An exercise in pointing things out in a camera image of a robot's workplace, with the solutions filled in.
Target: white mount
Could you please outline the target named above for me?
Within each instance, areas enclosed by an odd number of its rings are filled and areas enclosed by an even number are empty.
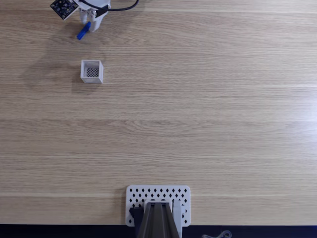
[[[108,14],[109,11],[106,11],[104,14],[101,14],[97,17],[98,9],[90,7],[80,0],[70,0],[77,3],[80,9],[80,19],[82,23],[86,24],[88,21],[91,22],[91,27],[89,29],[90,32],[96,31],[99,27],[103,18]],[[104,7],[108,5],[108,8],[111,8],[110,0],[89,0],[89,3],[95,5],[97,7]]]
[[[132,207],[146,207],[148,202],[166,202],[173,213],[174,222],[182,237],[182,227],[191,224],[190,188],[185,185],[130,185],[126,191],[125,223],[134,226]]]

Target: blue marker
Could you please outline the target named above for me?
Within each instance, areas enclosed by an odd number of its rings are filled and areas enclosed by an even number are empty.
[[[84,26],[84,28],[81,30],[81,32],[79,32],[79,34],[77,35],[77,39],[81,40],[84,35],[89,31],[89,28],[91,27],[91,22],[89,21],[86,26]]]

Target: cable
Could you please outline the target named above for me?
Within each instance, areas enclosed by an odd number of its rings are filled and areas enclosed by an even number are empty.
[[[207,235],[203,235],[202,238],[214,238]],[[232,238],[232,233],[230,231],[224,231],[219,236],[215,238]]]
[[[132,6],[129,6],[129,7],[125,7],[125,8],[110,8],[110,9],[108,9],[108,5],[104,6],[104,7],[98,7],[98,6],[90,4],[89,2],[86,2],[85,0],[80,0],[80,1],[82,3],[90,6],[90,7],[96,8],[98,10],[108,10],[108,11],[126,11],[126,10],[130,10],[130,9],[134,8],[139,3],[139,0],[136,0],[136,2]]]

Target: white plastic holder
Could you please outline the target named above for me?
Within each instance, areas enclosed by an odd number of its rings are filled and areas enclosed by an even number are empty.
[[[181,202],[179,200],[174,201],[173,218],[180,238],[183,235],[182,216],[184,213],[185,207],[181,205]]]
[[[84,83],[103,83],[103,64],[100,60],[82,60],[80,77]]]

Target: small white box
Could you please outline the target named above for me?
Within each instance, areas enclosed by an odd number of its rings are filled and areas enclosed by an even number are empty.
[[[103,83],[103,64],[100,60],[82,60],[80,77],[84,83]]]

